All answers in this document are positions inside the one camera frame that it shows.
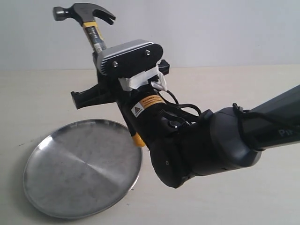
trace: white wall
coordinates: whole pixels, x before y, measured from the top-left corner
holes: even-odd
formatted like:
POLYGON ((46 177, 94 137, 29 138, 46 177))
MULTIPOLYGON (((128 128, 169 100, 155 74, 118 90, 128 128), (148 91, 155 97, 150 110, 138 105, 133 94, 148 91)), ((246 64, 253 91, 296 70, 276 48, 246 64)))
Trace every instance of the white wall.
MULTIPOLYGON (((71 19, 52 7, 73 0, 1 3, 0 70, 94 68, 71 19)), ((173 67, 300 63, 299 0, 91 0, 117 16, 99 21, 108 46, 144 38, 161 44, 173 67)))

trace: table surface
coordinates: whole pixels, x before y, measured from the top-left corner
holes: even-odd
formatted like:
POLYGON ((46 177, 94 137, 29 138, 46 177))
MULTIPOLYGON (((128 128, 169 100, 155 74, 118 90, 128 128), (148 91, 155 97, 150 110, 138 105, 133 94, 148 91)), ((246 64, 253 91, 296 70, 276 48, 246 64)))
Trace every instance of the table surface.
MULTIPOLYGON (((181 103, 217 111, 253 108, 300 83, 300 65, 174 68, 168 88, 181 103)), ((3 225, 299 225, 300 145, 267 150, 257 165, 165 186, 144 149, 134 190, 112 208, 82 220, 47 217, 26 200, 22 176, 36 145, 74 121, 124 124, 116 104, 76 110, 71 91, 96 84, 94 70, 0 72, 0 220, 3 225)))

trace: screw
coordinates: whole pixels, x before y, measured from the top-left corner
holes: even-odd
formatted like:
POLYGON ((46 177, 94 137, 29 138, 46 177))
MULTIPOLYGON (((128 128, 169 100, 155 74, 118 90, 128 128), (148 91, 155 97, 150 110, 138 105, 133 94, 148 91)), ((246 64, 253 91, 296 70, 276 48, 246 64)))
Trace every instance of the screw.
POLYGON ((118 67, 118 62, 117 61, 112 62, 112 66, 115 68, 118 67))
POLYGON ((145 55, 146 55, 146 56, 150 56, 150 53, 151 53, 150 50, 146 50, 146 51, 145 51, 145 55))

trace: metal plate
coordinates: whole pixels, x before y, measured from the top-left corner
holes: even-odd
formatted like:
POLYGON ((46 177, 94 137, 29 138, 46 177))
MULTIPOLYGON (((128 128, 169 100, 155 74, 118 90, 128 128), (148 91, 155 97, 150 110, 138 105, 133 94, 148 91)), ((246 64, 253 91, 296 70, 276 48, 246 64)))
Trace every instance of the metal plate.
POLYGON ((83 218, 113 206, 135 184, 142 149, 126 127, 108 120, 83 120, 46 137, 24 171, 28 200, 57 218, 83 218))

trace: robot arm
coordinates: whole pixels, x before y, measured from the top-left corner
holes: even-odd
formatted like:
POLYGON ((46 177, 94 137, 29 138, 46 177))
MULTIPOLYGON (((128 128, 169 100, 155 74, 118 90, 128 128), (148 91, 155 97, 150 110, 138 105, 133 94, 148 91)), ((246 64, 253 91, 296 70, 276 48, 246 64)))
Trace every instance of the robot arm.
POLYGON ((55 7, 53 13, 58 21, 76 19, 94 50, 98 84, 71 93, 76 107, 116 102, 134 141, 147 145, 155 172, 167 186, 252 166, 263 150, 300 141, 300 85, 249 111, 236 104, 215 113, 173 104, 160 95, 168 91, 164 75, 170 66, 158 62, 160 45, 135 40, 106 49, 93 15, 110 24, 115 17, 93 4, 55 7))

